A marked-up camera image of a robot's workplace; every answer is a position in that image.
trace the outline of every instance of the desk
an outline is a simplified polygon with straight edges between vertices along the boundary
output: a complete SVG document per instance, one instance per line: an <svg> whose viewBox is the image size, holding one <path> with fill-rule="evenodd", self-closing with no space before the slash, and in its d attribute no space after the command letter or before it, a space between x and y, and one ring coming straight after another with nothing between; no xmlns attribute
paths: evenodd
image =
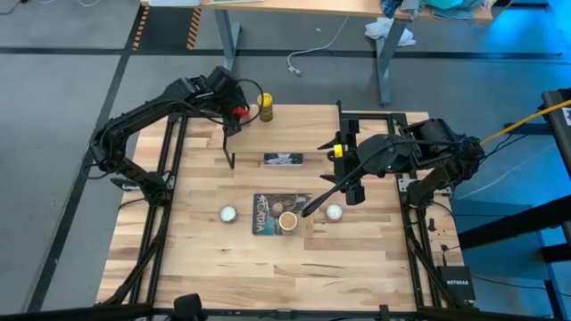
<svg viewBox="0 0 571 321"><path fill-rule="evenodd" d="M335 105L275 107L276 125L280 125L278 116L286 108L303 108L310 114L309 108L314 107L321 115L319 123L327 124L320 128L324 133L328 131L324 137L332 138L338 129ZM428 118L425 112L406 115L409 123ZM159 121L139 135L134 161L144 169L156 169L166 124L165 119ZM387 133L386 122L380 120L362 120L360 128L359 139ZM391 311L416 311L395 176L365 177L367 200L358 206L346 206L344 196L334 194L302 220L298 235L254 236L254 193L311 193L317 197L331 187L319 175L331 174L333 165L325 154L314 151L304 154L304 163L299 167L265 167L261 153L245 150L237 141L240 135L248 136L247 130L237 134L236 141L228 142L228 148L234 145L233 152L240 152L235 169L229 169L220 126L206 119L189 120L154 306L171 308L178 296L197 292L204 307L211 310L342 310L374 314L379 304L386 304ZM123 201L139 197L139 193L125 193ZM442 196L436 196L436 200L449 206ZM342 204L341 223L326 222L323 210L330 203ZM227 204L239 213L237 222L230 225L218 218L219 209ZM135 266L147 208L139 202L120 211L98 300L109 297ZM459 243L453 217L446 210L430 207L426 221L430 218L437 229L429 233L429 240L438 264L442 257L440 244L452 248ZM447 252L446 259L450 265L463 264L459 249ZM142 282L145 292L149 270ZM420 263L418 272L424 302L430 305L428 279Z"/></svg>
<svg viewBox="0 0 571 321"><path fill-rule="evenodd" d="M149 5L148 0L141 0L143 5ZM292 13L324 13L349 16L384 17L379 0L265 0L258 3L247 4L212 4L211 0L203 0L204 9L213 9L219 27L219 33L224 51L224 67L232 70L240 23L233 25L228 18L228 10L265 11L265 12L292 12ZM429 10L424 10L417 19L434 19ZM474 9L474 19L477 22L492 21L492 12L489 9ZM377 77L381 107L390 101L390 82L388 66L397 49L402 32L407 23L411 22L407 13L397 10L394 22L386 39L376 41L377 50Z"/></svg>

